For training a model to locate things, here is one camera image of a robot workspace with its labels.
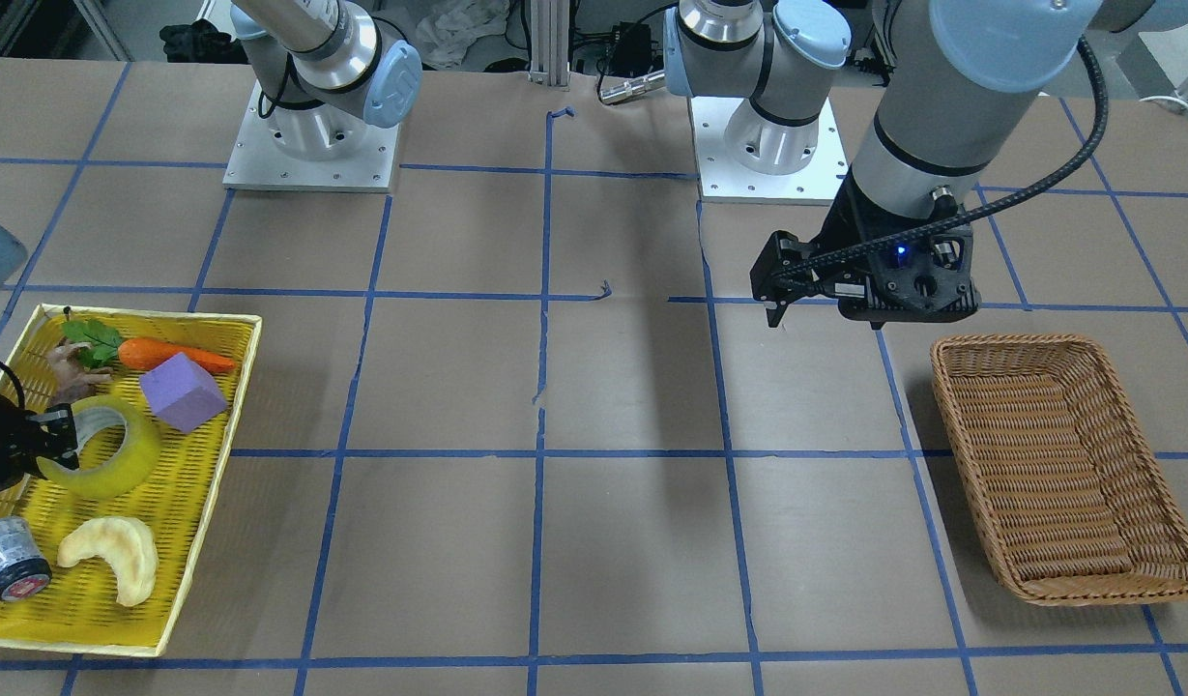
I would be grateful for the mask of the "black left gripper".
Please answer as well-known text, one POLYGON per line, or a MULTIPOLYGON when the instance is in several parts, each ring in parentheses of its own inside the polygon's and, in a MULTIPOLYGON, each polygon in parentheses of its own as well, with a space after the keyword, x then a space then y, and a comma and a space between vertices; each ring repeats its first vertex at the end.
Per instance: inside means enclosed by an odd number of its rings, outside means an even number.
POLYGON ((950 189, 939 186, 922 198, 921 211, 921 217, 886 211, 847 176, 824 219, 822 249, 789 232, 770 233, 751 268, 751 291, 765 306, 767 327, 778 329, 789 305, 819 295, 838 297, 843 317, 868 323, 952 323, 977 314, 981 295, 971 277, 969 224, 920 241, 887 243, 847 262, 800 268, 822 252, 952 219, 962 207, 950 189))

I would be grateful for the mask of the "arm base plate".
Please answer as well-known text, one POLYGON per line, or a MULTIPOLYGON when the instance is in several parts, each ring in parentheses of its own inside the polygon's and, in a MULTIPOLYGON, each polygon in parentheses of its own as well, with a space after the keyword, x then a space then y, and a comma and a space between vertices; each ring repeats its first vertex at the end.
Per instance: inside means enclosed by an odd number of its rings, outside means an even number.
POLYGON ((273 107, 263 118, 259 110, 267 106, 255 83, 225 167, 227 189, 391 192, 399 127, 373 127, 329 105, 273 107))
POLYGON ((828 205, 847 172, 832 105, 815 122, 767 122, 747 99, 690 99, 691 144, 706 203, 828 205))

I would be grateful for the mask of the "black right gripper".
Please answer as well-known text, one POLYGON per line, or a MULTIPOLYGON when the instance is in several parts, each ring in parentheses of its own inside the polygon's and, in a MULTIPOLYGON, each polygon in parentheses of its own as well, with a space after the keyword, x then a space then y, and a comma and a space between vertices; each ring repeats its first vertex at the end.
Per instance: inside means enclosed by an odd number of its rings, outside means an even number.
POLYGON ((32 413, 0 393, 0 493, 19 485, 27 473, 32 477, 44 476, 40 461, 53 462, 64 472, 77 470, 78 443, 72 405, 58 404, 42 413, 32 413))

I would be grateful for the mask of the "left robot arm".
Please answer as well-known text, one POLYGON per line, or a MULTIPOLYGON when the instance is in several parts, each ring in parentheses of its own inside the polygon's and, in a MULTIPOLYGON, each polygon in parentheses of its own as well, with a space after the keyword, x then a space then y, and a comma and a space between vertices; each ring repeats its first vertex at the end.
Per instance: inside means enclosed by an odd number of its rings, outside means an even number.
MULTIPOLYGON (((876 329, 977 314, 971 224, 1060 184, 1105 137, 1108 96, 1088 32, 1177 29, 1188 1, 876 1, 872 13, 895 71, 822 229, 807 242, 771 233, 751 268, 771 327, 815 296, 876 329), (969 210, 966 195, 1074 57, 1094 99, 1083 146, 1053 173, 969 210)), ((824 1, 681 1, 663 23, 668 91, 739 99, 737 159, 770 175, 802 167, 849 53, 843 15, 824 1)))

